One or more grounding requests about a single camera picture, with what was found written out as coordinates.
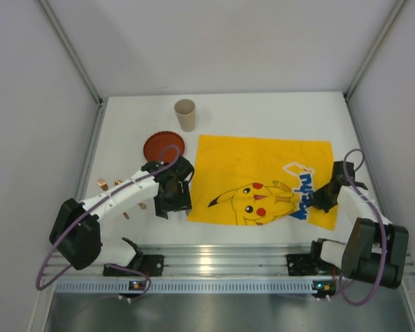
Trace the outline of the gold spoon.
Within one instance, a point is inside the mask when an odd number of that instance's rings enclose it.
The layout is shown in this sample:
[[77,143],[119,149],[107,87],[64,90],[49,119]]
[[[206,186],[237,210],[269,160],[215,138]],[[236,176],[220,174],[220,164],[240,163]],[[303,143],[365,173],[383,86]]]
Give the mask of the gold spoon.
[[114,207],[121,208],[123,212],[138,206],[141,210],[146,210],[144,203],[146,193],[142,183],[136,183],[132,179],[116,181],[111,190],[110,197],[114,201]]

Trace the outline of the red round plate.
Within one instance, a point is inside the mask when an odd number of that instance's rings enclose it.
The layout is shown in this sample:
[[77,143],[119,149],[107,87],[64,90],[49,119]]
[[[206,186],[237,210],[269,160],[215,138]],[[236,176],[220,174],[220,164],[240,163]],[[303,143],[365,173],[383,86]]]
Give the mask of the red round plate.
[[[179,153],[171,145],[178,147]],[[144,143],[143,155],[147,161],[163,161],[170,163],[177,154],[183,155],[185,142],[173,131],[159,131],[150,136]]]

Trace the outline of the yellow pikachu placemat cloth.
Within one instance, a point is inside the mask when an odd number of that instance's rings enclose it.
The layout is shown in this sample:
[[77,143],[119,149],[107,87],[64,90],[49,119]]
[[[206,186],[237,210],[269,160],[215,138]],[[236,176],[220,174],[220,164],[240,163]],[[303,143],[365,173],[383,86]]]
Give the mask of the yellow pikachu placemat cloth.
[[333,161],[327,141],[203,135],[188,220],[261,226],[290,217],[333,230],[337,213],[311,205],[312,193],[330,180]]

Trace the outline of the gold fork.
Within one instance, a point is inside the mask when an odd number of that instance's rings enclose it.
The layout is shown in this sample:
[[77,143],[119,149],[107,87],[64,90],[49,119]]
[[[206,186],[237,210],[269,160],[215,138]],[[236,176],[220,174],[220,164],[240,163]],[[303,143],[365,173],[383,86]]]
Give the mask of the gold fork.
[[[98,186],[100,187],[100,189],[102,191],[105,192],[105,191],[109,190],[109,186],[108,186],[107,182],[104,179],[98,178],[97,179],[97,184],[98,184]],[[126,212],[123,212],[122,215],[124,216],[125,219],[129,219],[129,215]]]

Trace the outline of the beige paper cup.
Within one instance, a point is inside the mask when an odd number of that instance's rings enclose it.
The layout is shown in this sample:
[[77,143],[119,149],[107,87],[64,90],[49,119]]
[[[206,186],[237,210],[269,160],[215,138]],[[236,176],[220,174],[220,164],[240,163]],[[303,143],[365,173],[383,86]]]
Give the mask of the beige paper cup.
[[183,131],[191,132],[195,129],[196,105],[193,100],[179,100],[174,105],[174,112]]

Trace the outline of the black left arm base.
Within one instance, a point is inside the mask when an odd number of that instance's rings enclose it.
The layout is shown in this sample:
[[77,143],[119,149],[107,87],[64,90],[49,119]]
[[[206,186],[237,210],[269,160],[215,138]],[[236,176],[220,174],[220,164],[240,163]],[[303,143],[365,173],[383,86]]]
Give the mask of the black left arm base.
[[[145,254],[136,244],[133,245],[133,248],[136,251],[136,256],[127,268],[149,277],[161,277],[164,268],[164,256]],[[105,277],[130,277],[133,276],[133,273],[105,266],[103,275]]]

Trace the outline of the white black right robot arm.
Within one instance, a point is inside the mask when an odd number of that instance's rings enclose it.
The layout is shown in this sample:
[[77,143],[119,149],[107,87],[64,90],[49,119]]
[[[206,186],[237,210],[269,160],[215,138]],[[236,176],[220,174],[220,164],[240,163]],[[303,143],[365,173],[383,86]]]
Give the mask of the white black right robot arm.
[[312,194],[311,206],[326,213],[339,207],[353,223],[346,243],[313,241],[314,260],[335,266],[352,280],[391,289],[400,286],[409,232],[378,211],[368,198],[366,185],[356,181],[353,163],[333,164],[330,181]]

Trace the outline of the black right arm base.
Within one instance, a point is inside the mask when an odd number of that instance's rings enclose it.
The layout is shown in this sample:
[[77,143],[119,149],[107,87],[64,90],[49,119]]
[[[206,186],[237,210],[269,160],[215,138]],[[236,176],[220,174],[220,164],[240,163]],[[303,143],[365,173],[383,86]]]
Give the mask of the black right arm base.
[[312,241],[309,253],[286,255],[289,276],[335,276],[339,270],[320,258],[323,243],[322,239]]

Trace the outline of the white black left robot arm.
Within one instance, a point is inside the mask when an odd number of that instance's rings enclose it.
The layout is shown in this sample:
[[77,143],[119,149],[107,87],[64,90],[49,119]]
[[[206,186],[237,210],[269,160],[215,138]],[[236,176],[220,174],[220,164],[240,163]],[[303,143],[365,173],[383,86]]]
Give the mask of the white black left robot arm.
[[115,219],[147,199],[153,199],[156,216],[190,212],[188,178],[194,173],[189,160],[179,156],[172,163],[151,161],[132,177],[93,198],[65,201],[49,240],[76,270],[91,264],[127,267],[140,254],[126,237],[115,236]]

